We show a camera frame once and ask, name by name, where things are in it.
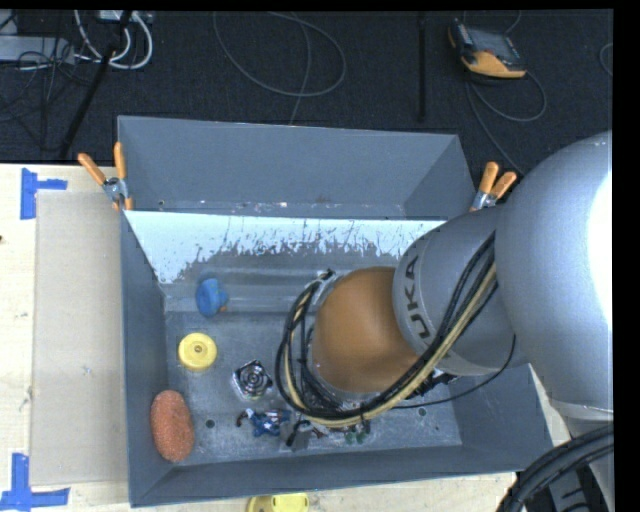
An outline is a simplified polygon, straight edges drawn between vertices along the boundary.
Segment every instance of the brown sponge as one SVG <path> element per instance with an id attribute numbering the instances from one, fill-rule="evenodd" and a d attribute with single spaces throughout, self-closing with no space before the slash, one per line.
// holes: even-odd
<path id="1" fill-rule="evenodd" d="M 153 441 L 165 459 L 180 462 L 186 459 L 195 443 L 191 412 L 180 393 L 166 390 L 151 404 Z"/>

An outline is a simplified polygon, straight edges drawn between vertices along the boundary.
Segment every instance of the gray bin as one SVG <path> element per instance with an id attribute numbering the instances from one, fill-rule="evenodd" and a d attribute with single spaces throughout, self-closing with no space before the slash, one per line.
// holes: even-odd
<path id="1" fill-rule="evenodd" d="M 518 471 L 552 447 L 526 365 L 463 398 L 388 411 L 372 421 L 362 445 L 319 439 L 291 452 L 277 438 L 254 438 L 248 425 L 235 426 L 237 414 L 283 402 L 277 392 L 262 403 L 244 401 L 233 392 L 233 369 L 259 358 L 273 375 L 286 310 L 315 271 L 394 265 L 399 256 L 375 247 L 320 254 L 313 244 L 287 254 L 210 254 L 169 282 L 158 279 L 149 257 L 152 249 L 171 252 L 172 230 L 181 229 L 177 213 L 446 221 L 465 213 L 475 193 L 457 136 L 120 117 L 118 139 L 136 205 L 136 213 L 121 216 L 132 506 Z M 157 215 L 166 247 L 161 236 L 149 248 L 136 220 L 141 211 L 164 212 Z M 207 319 L 191 298 L 199 276 L 211 271 L 236 303 Z M 176 360 L 177 342 L 193 331 L 212 335 L 220 350 L 203 375 Z M 460 379 L 425 400 L 482 380 Z M 196 448 L 179 464 L 158 454 L 149 425 L 153 398 L 168 388 L 183 393 L 196 427 Z"/>

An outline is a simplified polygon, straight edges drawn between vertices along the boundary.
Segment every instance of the black carpet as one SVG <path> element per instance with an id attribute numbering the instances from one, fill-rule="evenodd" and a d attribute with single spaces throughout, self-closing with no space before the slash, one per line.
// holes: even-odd
<path id="1" fill-rule="evenodd" d="M 73 11 L 15 12 L 21 34 L 59 34 L 76 51 L 82 47 Z M 104 49 L 116 25 L 98 23 L 92 13 L 81 11 L 82 20 L 94 46 Z M 612 127 L 613 10 L 425 12 L 424 121 L 418 120 L 418 12 L 281 14 L 311 26 L 303 31 L 268 13 L 214 18 L 205 11 L 156 11 L 151 61 L 139 70 L 107 71 L 64 159 L 60 146 L 98 64 L 24 71 L 5 63 L 0 161 L 73 162 L 84 151 L 111 164 L 117 116 L 129 114 L 457 134 L 477 183 L 488 160 L 526 174 L 562 147 Z M 446 36 L 449 22 L 463 14 L 469 26 L 495 32 L 518 20 L 510 36 L 530 76 L 501 85 L 469 81 Z M 135 26 L 131 32 L 140 59 L 144 34 Z M 305 97 L 269 90 L 299 92 L 309 56 Z M 476 92 L 505 115 L 536 119 L 506 119 Z"/>

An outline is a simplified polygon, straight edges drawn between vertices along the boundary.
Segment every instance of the black hose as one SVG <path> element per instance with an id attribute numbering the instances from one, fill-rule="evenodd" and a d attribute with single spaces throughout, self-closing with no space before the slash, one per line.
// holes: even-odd
<path id="1" fill-rule="evenodd" d="M 519 512 L 524 502 L 562 475 L 613 452 L 613 422 L 548 451 L 519 477 L 498 507 L 499 512 Z"/>

